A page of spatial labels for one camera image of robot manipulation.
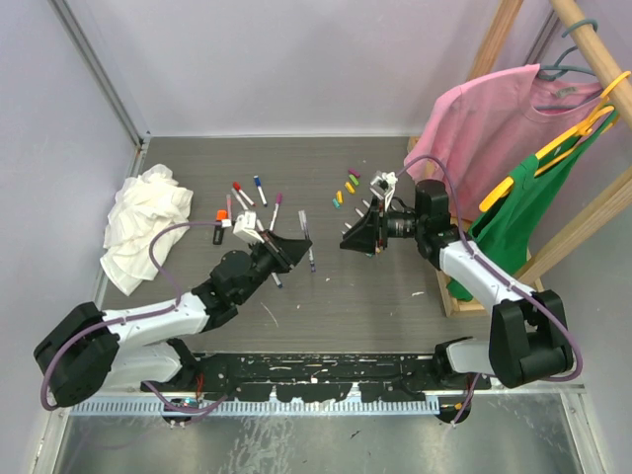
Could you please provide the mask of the blue ended white marker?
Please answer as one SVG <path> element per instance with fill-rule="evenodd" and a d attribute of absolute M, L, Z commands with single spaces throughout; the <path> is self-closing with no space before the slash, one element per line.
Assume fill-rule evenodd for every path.
<path fill-rule="evenodd" d="M 280 281 L 280 279 L 279 279 L 279 277 L 278 277 L 278 275 L 276 273 L 272 273 L 272 278 L 273 278 L 273 280 L 275 282 L 275 285 L 278 288 L 283 288 L 282 282 Z"/>

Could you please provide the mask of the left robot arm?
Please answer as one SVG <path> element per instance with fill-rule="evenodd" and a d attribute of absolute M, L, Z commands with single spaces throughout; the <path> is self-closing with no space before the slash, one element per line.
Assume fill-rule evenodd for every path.
<path fill-rule="evenodd" d="M 265 230 L 248 251 L 226 253 L 205 282 L 174 299 L 108 311 L 92 301 L 75 306 L 34 350 L 43 408 L 73 407 L 107 387 L 155 382 L 189 390 L 198 368 L 181 338 L 228 323 L 271 274 L 291 272 L 311 247 L 308 238 Z"/>

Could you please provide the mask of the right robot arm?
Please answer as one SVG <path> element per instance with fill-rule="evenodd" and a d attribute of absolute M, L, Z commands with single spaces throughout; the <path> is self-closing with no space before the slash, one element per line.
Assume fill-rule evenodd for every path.
<path fill-rule="evenodd" d="M 453 389 L 471 373 L 493 376 L 515 388 L 560 379 L 578 368 L 561 298 L 513 279 L 485 256 L 452 222 L 444 183 L 417 183 L 414 206 L 394 210 L 396 184 L 392 173 L 380 173 L 371 181 L 371 204 L 346 231 L 340 247 L 375 254 L 393 239 L 412 239 L 425 260 L 465 287 L 490 315 L 487 340 L 464 337 L 436 345 L 437 384 Z"/>

